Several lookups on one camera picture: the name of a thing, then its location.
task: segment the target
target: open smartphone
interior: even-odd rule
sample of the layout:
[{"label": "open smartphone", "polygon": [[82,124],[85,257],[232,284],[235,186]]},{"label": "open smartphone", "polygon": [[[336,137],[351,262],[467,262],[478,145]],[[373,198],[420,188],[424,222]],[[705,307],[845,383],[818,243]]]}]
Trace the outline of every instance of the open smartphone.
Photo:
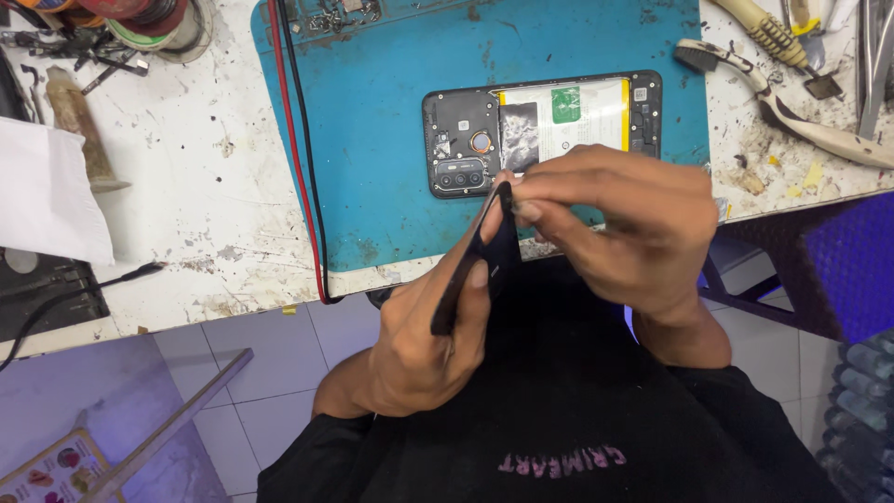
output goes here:
[{"label": "open smartphone", "polygon": [[660,158],[662,78],[642,70],[434,91],[422,122],[431,193],[483,196],[501,169],[521,176],[580,144]]},{"label": "open smartphone", "polygon": [[[500,200],[499,204],[502,209],[502,221],[491,242],[485,244],[481,239],[481,225],[487,214],[496,208],[497,205],[493,204],[493,201],[497,198]],[[485,210],[481,212],[481,216],[475,224],[475,232],[472,233],[472,238],[453,271],[450,283],[444,289],[438,307],[434,310],[431,324],[432,335],[449,336],[453,333],[453,327],[456,324],[456,308],[460,300],[462,286],[465,285],[466,277],[472,266],[481,259],[487,261],[487,272],[490,274],[487,290],[491,301],[493,301],[505,286],[510,272],[521,264],[519,237],[515,228],[515,216],[512,214],[512,185],[509,182],[497,185],[496,190],[487,200]]]}]

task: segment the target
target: fingernail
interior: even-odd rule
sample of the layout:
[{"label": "fingernail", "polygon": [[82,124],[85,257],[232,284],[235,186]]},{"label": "fingernail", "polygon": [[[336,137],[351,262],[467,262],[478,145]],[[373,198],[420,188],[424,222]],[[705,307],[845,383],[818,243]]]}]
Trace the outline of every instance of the fingernail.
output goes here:
[{"label": "fingernail", "polygon": [[487,279],[490,277],[490,274],[487,272],[487,262],[480,260],[475,264],[472,268],[471,276],[473,288],[484,288],[487,286]]},{"label": "fingernail", "polygon": [[513,211],[519,217],[524,218],[528,222],[536,222],[540,219],[540,216],[543,213],[540,209],[533,203],[527,200],[523,200],[522,202],[515,205]]}]

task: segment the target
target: white cloth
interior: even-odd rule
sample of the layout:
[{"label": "white cloth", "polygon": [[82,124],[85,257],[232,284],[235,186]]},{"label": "white cloth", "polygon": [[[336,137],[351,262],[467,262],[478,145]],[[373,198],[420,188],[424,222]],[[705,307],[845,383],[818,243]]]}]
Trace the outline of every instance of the white cloth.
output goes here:
[{"label": "white cloth", "polygon": [[114,265],[84,137],[0,117],[0,246]]}]

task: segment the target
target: red wire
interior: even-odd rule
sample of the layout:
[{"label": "red wire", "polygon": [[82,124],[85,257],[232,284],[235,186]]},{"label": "red wire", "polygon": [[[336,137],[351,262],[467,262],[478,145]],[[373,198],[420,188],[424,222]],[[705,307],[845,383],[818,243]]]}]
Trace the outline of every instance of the red wire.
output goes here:
[{"label": "red wire", "polygon": [[274,53],[276,54],[276,74],[280,79],[280,91],[283,94],[283,108],[285,108],[285,124],[289,130],[289,146],[291,148],[291,158],[295,161],[295,176],[298,178],[298,186],[301,191],[301,205],[304,208],[304,219],[308,222],[308,234],[310,235],[310,245],[314,251],[314,273],[316,274],[316,290],[320,295],[320,300],[327,304],[323,295],[323,277],[320,274],[320,255],[316,247],[316,231],[314,230],[313,212],[310,210],[310,200],[308,199],[308,191],[304,186],[304,174],[301,173],[301,162],[298,157],[298,143],[295,141],[295,123],[291,117],[291,102],[289,101],[289,84],[285,80],[285,63],[283,62],[283,48],[280,47],[280,25],[276,15],[276,6],[274,0],[267,0],[267,12],[270,14],[270,28],[274,39]]}]

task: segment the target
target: hand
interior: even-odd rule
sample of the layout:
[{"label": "hand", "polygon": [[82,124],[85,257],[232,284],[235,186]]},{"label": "hand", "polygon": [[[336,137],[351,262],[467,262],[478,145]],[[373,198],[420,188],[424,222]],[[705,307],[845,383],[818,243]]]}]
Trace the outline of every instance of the hand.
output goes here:
[{"label": "hand", "polygon": [[[665,326],[692,321],[717,226],[711,177],[604,146],[577,146],[513,181],[517,223],[554,243],[594,293]],[[568,206],[603,212],[595,233]]]},{"label": "hand", "polygon": [[[498,174],[494,187],[510,177],[508,172]],[[493,239],[501,222],[502,208],[495,200],[481,225],[485,243]],[[476,227],[477,218],[432,270],[394,290],[382,306],[378,341],[326,376],[314,399],[315,415],[358,417],[375,412],[402,417],[435,409],[466,386],[485,358],[491,302],[484,260],[468,273],[452,336],[433,336],[430,327],[434,310]]]}]

